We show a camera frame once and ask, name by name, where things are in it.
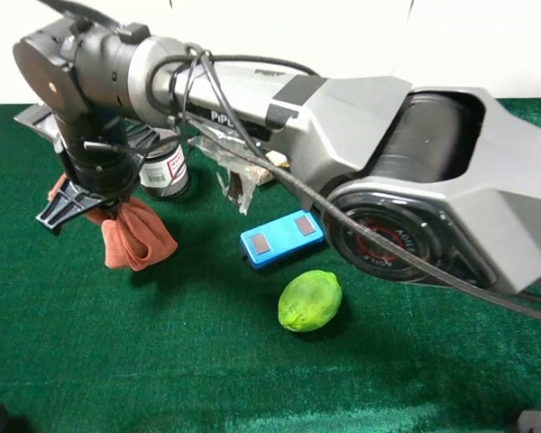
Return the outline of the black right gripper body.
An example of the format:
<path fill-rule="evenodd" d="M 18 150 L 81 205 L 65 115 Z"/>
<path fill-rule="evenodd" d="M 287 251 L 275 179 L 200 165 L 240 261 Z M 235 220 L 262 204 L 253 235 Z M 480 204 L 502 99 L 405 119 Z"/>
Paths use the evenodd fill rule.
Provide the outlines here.
<path fill-rule="evenodd" d="M 105 129 L 108 136 L 78 139 L 82 155 L 96 159 L 95 162 L 81 161 L 70 155 L 56 116 L 47 105 L 34 104 L 14 120 L 53 145 L 66 175 L 54 197 L 36 217 L 53 233 L 89 211 L 101 210 L 114 217 L 140 183 L 146 158 L 160 147 L 176 141 L 174 134 L 162 138 L 158 130 L 146 124 L 129 124 L 127 119 L 117 117 Z"/>

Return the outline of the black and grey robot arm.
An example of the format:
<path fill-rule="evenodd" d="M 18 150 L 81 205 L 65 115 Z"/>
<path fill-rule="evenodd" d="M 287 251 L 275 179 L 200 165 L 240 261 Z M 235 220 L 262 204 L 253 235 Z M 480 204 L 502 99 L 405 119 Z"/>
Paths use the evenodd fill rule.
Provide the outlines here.
<path fill-rule="evenodd" d="M 13 47 L 50 109 L 72 185 L 115 207 L 135 178 L 127 120 L 194 125 L 285 155 L 290 190 L 334 249 L 388 281 L 541 291 L 541 127 L 481 88 L 324 78 L 121 25 L 55 1 L 60 18 Z"/>

